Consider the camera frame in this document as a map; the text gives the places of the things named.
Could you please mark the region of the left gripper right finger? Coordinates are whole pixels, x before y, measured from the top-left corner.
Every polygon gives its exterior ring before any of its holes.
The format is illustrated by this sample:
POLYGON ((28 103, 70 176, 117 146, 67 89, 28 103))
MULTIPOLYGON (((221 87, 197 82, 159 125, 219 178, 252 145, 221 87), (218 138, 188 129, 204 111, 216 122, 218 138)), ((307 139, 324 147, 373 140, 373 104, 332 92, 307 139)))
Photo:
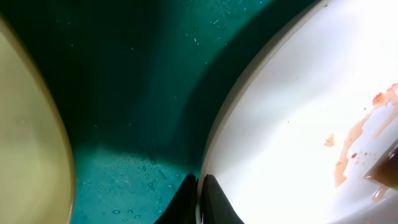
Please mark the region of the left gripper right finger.
POLYGON ((244 224, 234 211, 218 181, 213 175, 206 175, 200 199, 202 224, 244 224))

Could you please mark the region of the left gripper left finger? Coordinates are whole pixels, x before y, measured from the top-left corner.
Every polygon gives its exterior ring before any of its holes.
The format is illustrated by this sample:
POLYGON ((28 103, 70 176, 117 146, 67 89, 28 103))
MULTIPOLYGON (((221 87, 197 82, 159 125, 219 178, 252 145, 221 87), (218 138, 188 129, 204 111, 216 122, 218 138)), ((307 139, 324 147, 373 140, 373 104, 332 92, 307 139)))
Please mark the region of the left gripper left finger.
POLYGON ((196 224, 197 178, 188 174, 155 224, 196 224))

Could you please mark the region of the green yellow sponge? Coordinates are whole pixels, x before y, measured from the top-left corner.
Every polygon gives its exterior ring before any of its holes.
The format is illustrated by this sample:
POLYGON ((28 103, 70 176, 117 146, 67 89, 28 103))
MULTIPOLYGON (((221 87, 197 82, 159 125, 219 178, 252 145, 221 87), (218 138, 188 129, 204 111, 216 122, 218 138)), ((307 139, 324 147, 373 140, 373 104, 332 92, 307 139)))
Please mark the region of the green yellow sponge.
POLYGON ((364 178, 397 190, 397 143, 389 148, 364 178))

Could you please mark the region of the white plate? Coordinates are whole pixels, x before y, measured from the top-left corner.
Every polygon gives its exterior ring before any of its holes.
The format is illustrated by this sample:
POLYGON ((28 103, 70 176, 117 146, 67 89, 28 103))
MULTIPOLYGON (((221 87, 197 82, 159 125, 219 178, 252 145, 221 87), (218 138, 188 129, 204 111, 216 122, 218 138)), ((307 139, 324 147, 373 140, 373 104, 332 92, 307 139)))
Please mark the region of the white plate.
POLYGON ((318 1, 256 55, 209 135, 244 223, 396 223, 397 190, 365 179, 397 143, 397 2, 318 1))

